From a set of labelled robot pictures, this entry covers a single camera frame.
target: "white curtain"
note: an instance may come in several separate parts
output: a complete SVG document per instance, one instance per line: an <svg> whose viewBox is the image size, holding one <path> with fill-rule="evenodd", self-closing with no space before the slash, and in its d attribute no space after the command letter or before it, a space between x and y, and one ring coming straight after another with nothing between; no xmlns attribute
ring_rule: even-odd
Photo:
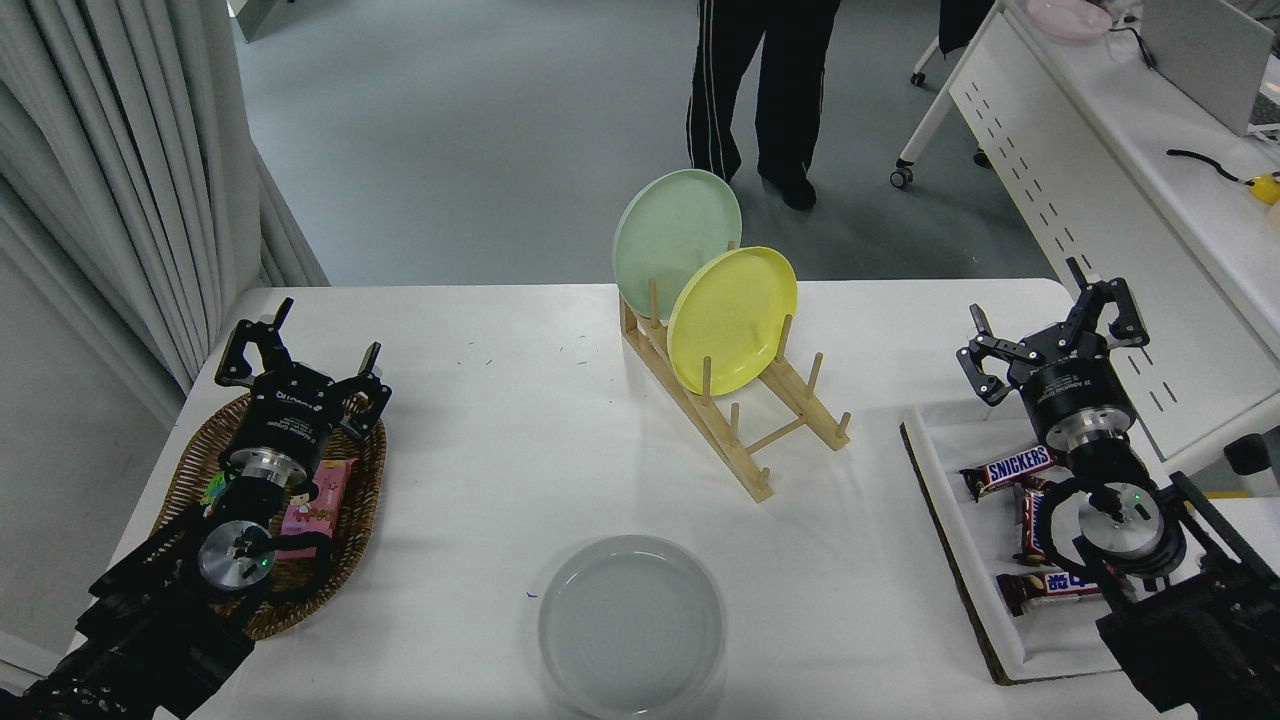
<svg viewBox="0 0 1280 720"><path fill-rule="evenodd" d="M328 284L224 0L0 0L0 254L161 418L247 288Z"/></svg>

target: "gray floor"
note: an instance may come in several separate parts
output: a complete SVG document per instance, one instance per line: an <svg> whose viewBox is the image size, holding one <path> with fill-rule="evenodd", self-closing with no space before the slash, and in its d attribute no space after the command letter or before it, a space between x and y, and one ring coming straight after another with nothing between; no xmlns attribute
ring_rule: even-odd
<svg viewBox="0 0 1280 720"><path fill-rule="evenodd" d="M888 184L936 27L936 0L845 3L809 214L755 176L749 70L745 245L801 279L1050 277L957 114L911 191ZM253 138L334 284L561 283L609 282L627 201L689 165L696 38L694 0L300 0L238 50Z"/></svg>

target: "pink snack package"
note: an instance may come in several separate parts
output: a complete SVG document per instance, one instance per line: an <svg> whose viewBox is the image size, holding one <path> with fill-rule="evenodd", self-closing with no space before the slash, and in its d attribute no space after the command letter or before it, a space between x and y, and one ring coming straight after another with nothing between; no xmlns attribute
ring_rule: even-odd
<svg viewBox="0 0 1280 720"><path fill-rule="evenodd" d="M333 530L338 525L342 491L347 488L347 479L351 478L351 468L355 464L355 459L323 460L320 468L316 469L315 478L292 491L294 495L289 497L289 507L284 511L280 534L297 536L320 532L332 538ZM276 560L315 556L316 548L314 547L282 550L275 553Z"/></svg>

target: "white tray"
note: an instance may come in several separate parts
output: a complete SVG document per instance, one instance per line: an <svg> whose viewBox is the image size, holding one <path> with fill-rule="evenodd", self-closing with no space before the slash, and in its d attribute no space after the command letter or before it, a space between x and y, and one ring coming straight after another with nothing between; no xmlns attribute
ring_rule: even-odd
<svg viewBox="0 0 1280 720"><path fill-rule="evenodd" d="M1036 445L1018 397L995 409L980 402L915 407L905 415L902 430L992 679L1010 684L1119 670L1094 626L1108 612L1101 597L1034 607L1014 618L996 587L998 574L1036 570L1011 557L1020 547L1014 495L1000 491L974 502L959 471ZM1134 433L1135 452L1156 483L1167 484L1139 434ZM1068 527L1074 516L1065 507L1055 515L1060 548L1070 547L1079 532Z"/></svg>

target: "laptop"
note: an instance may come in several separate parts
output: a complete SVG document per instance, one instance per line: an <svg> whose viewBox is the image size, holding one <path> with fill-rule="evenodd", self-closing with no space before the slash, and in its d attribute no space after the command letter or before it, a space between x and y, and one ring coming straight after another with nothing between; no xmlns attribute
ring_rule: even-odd
<svg viewBox="0 0 1280 720"><path fill-rule="evenodd" d="M1240 136L1280 131L1275 33L1224 0L1144 0L1156 70Z"/></svg>

